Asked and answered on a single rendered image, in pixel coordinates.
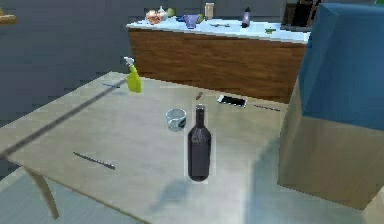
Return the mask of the wooden wall shelf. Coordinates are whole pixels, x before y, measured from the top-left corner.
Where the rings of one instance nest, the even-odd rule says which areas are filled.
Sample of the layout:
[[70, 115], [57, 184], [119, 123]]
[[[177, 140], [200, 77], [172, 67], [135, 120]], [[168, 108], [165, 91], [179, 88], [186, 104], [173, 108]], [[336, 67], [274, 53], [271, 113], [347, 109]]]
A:
[[0, 8], [0, 25], [15, 24], [16, 22], [17, 17], [15, 15], [5, 14]]

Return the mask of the dark pepper shaker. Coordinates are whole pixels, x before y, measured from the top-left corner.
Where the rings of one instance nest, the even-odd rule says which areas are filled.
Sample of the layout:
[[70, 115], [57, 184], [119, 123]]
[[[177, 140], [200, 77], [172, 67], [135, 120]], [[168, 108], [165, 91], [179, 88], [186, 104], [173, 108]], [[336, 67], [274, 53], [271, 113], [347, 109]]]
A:
[[247, 28], [250, 26], [250, 12], [250, 8], [247, 7], [242, 18], [242, 28]]

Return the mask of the yellow-green spray bottle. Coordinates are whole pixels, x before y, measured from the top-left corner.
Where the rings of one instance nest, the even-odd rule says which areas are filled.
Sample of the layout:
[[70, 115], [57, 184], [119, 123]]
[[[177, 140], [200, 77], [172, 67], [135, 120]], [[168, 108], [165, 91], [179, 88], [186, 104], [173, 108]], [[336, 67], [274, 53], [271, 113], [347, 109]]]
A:
[[126, 65], [130, 69], [130, 73], [126, 77], [126, 83], [127, 83], [128, 89], [134, 93], [141, 93], [142, 84], [141, 84], [138, 71], [134, 65], [134, 59], [130, 57], [125, 57], [124, 60], [126, 62]]

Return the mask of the clear glass cup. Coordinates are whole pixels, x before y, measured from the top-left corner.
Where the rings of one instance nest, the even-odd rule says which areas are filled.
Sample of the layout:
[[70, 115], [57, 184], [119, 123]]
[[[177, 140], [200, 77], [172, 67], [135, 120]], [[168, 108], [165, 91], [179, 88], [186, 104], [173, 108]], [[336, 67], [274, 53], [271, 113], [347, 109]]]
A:
[[183, 109], [170, 109], [166, 113], [168, 129], [173, 132], [181, 131], [186, 125], [186, 112]]

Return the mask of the beige wooden table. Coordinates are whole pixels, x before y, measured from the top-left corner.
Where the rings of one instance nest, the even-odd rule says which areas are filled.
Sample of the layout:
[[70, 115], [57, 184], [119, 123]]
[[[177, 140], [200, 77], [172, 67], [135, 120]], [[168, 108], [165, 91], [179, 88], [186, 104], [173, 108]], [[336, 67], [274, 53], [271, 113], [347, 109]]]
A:
[[[207, 89], [142, 85], [134, 94], [108, 73], [1, 127], [0, 156], [144, 224], [384, 224], [381, 199], [360, 211], [278, 184], [284, 104], [235, 107]], [[187, 174], [186, 132], [166, 122], [170, 109], [193, 115], [198, 104], [212, 135], [210, 174], [199, 183]]]

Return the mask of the pink round vase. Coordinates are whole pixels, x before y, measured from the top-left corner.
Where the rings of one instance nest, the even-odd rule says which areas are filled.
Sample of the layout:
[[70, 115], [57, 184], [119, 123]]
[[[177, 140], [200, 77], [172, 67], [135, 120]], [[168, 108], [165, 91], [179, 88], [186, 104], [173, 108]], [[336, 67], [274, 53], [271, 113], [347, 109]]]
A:
[[146, 13], [145, 19], [151, 24], [158, 24], [161, 21], [161, 16], [155, 10], [150, 10]]

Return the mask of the long dark knife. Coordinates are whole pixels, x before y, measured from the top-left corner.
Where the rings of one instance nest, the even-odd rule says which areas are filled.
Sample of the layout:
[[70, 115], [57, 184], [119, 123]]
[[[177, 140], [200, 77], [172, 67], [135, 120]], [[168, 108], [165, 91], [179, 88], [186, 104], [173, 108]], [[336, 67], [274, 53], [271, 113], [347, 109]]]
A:
[[77, 152], [73, 152], [74, 155], [82, 158], [82, 159], [85, 159], [87, 161], [90, 161], [90, 162], [94, 162], [94, 163], [97, 163], [97, 164], [100, 164], [108, 169], [111, 169], [111, 170], [115, 170], [116, 167], [113, 165], [113, 164], [110, 164], [110, 163], [106, 163], [106, 162], [103, 162], [103, 161], [100, 161], [100, 160], [97, 160], [97, 159], [94, 159], [94, 158], [91, 158], [89, 156], [86, 156], [86, 155], [83, 155], [83, 154], [80, 154], [80, 153], [77, 153]]

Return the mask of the blue-grey glass bowl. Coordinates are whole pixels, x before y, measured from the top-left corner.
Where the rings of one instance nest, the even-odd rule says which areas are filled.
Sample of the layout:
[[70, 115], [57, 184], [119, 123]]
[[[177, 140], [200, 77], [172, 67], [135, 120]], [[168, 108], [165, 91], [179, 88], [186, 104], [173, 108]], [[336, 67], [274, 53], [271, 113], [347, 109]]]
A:
[[186, 27], [188, 29], [194, 29], [196, 27], [199, 16], [197, 14], [184, 15], [183, 16]]

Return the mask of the dark wine bottle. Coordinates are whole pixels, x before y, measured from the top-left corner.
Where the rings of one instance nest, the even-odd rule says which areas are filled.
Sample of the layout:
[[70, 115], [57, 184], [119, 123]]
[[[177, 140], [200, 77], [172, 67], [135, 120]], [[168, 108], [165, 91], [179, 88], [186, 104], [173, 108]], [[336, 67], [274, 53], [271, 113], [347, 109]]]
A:
[[196, 122], [188, 133], [188, 175], [193, 181], [208, 178], [212, 136], [204, 124], [205, 106], [196, 106]]

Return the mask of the thin dark pen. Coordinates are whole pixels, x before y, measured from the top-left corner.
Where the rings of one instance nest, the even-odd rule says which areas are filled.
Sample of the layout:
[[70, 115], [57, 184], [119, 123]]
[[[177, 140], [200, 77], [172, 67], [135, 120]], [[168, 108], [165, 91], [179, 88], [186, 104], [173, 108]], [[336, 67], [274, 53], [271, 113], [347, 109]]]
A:
[[263, 105], [256, 105], [256, 104], [254, 104], [253, 106], [255, 106], [257, 108], [261, 108], [261, 109], [271, 110], [271, 111], [278, 111], [278, 112], [281, 111], [281, 109], [273, 108], [273, 107], [268, 107], [268, 106], [263, 106]]

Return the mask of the wooden kitchen counter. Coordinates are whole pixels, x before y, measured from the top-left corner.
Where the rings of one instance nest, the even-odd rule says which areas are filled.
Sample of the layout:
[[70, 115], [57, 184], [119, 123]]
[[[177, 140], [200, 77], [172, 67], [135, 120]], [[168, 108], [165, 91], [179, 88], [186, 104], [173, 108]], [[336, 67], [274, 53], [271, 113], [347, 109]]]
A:
[[[210, 24], [229, 24], [212, 27]], [[287, 103], [310, 34], [278, 23], [214, 19], [188, 29], [168, 19], [127, 25], [136, 66], [147, 78]], [[276, 29], [266, 34], [265, 29]]]

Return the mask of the blue-backed wooden chair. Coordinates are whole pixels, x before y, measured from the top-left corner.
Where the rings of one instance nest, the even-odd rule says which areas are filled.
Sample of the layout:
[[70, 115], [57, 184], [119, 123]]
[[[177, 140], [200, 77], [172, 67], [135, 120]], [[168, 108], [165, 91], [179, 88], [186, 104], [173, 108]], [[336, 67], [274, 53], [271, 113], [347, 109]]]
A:
[[278, 183], [359, 210], [384, 187], [384, 4], [318, 6], [281, 129]]

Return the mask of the dark wooden chair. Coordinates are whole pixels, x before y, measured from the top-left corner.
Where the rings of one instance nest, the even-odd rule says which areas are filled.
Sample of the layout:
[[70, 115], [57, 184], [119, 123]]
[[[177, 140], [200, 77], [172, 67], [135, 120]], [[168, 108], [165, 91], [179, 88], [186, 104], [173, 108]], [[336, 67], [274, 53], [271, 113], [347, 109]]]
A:
[[285, 3], [281, 28], [292, 32], [310, 32], [322, 0], [296, 0]]

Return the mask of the black smartphone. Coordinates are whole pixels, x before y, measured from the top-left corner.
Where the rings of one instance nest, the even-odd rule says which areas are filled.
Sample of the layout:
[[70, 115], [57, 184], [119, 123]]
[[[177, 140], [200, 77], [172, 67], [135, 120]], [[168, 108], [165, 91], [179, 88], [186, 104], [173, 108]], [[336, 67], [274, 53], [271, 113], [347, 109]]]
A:
[[238, 107], [245, 107], [247, 105], [247, 101], [245, 99], [230, 97], [226, 95], [220, 95], [217, 99], [217, 102]]

